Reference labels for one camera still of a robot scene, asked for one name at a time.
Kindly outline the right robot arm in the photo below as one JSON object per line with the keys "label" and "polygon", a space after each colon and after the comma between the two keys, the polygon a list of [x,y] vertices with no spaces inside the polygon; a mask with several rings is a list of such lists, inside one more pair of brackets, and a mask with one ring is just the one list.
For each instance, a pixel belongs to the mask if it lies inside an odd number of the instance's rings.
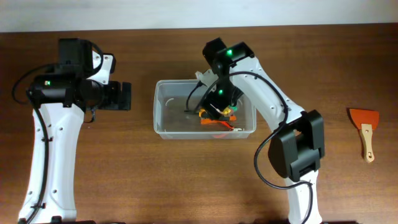
{"label": "right robot arm", "polygon": [[271,131],[254,154],[256,174],[266,185],[287,191],[289,223],[321,223],[317,178],[325,155],[322,115],[294,103],[244,42],[227,47],[217,38],[206,43],[202,54],[210,69],[199,76],[207,90],[195,111],[220,121],[233,114],[240,97],[247,97]]}

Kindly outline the clear plastic container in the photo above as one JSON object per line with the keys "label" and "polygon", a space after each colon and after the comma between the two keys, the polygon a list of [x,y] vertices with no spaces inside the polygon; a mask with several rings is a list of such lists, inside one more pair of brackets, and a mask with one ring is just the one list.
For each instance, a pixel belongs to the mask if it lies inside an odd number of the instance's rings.
{"label": "clear plastic container", "polygon": [[201,124],[197,114],[185,112],[186,100],[194,108],[206,91],[198,80],[160,80],[155,86],[154,131],[162,139],[246,139],[256,130],[256,109],[246,96],[238,100],[235,121],[228,129],[221,123]]}

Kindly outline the orange scraper wooden handle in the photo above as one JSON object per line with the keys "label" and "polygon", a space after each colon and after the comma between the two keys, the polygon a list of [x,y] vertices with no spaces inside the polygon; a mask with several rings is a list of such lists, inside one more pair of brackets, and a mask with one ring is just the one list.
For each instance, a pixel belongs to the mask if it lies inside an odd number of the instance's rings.
{"label": "orange scraper wooden handle", "polygon": [[367,163],[371,163],[374,161],[373,131],[379,123],[379,112],[354,108],[350,108],[348,111],[353,124],[359,130],[361,136],[364,160]]}

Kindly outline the red handled small cutters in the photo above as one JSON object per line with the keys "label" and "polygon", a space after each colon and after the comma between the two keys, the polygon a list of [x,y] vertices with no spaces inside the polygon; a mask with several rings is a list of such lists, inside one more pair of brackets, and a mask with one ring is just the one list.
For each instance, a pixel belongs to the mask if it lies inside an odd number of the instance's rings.
{"label": "red handled small cutters", "polygon": [[243,138],[243,129],[236,128],[227,121],[214,121],[213,126],[217,126],[221,131],[215,131],[211,135],[215,139],[241,139]]}

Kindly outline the orange socket bit rail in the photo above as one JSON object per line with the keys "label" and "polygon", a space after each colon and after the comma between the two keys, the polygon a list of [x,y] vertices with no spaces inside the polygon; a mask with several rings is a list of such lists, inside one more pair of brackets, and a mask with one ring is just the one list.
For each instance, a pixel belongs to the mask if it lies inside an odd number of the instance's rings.
{"label": "orange socket bit rail", "polygon": [[205,124],[213,124],[213,123],[227,123],[231,121],[236,121],[235,116],[222,116],[220,119],[210,119],[210,118],[201,118],[200,124],[205,125]]}

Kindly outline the orange black long-nose pliers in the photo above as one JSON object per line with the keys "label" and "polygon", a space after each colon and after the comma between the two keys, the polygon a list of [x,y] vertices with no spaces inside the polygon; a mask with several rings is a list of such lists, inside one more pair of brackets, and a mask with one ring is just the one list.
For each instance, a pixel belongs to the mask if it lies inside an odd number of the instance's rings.
{"label": "orange black long-nose pliers", "polygon": [[205,109],[200,109],[200,110],[184,110],[185,113],[190,113],[190,114],[197,114],[199,115],[200,118],[210,118],[210,119],[220,119],[223,115],[220,114],[220,117],[214,118],[210,116],[209,112],[207,112]]}

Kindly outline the clear box coloured bits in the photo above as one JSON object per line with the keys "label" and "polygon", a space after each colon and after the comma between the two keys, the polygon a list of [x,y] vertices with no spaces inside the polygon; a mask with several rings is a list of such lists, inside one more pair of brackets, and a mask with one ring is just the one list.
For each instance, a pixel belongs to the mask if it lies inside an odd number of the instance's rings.
{"label": "clear box coloured bits", "polygon": [[219,114],[222,114],[223,116],[232,116],[234,112],[238,110],[237,107],[235,106],[228,106],[224,110],[220,110],[216,108],[214,105],[211,105]]}

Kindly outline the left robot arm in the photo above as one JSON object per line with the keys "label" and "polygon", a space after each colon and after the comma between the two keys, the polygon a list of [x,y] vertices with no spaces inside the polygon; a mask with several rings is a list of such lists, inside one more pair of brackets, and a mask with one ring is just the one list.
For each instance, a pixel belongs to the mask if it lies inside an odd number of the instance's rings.
{"label": "left robot arm", "polygon": [[76,223],[76,147],[86,112],[129,111],[132,85],[109,79],[116,59],[85,39],[60,39],[58,61],[34,75],[26,90],[34,119],[34,149],[18,223]]}

